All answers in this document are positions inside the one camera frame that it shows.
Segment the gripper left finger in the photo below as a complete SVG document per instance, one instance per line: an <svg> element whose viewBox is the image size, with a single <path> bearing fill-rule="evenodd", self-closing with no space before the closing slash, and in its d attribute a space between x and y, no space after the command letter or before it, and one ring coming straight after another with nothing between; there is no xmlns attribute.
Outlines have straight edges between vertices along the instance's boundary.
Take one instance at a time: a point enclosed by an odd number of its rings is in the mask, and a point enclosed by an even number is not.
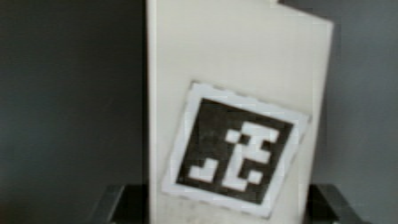
<svg viewBox="0 0 398 224"><path fill-rule="evenodd" d="M147 188L109 185L104 189L88 224L147 224Z"/></svg>

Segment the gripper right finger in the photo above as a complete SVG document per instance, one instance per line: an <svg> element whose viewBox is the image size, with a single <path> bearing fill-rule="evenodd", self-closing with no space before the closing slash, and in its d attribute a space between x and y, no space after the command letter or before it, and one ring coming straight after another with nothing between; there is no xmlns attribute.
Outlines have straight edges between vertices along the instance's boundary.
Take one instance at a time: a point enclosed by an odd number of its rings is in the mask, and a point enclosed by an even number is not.
<svg viewBox="0 0 398 224"><path fill-rule="evenodd" d="M307 224L371 224L360 219L331 184L308 186Z"/></svg>

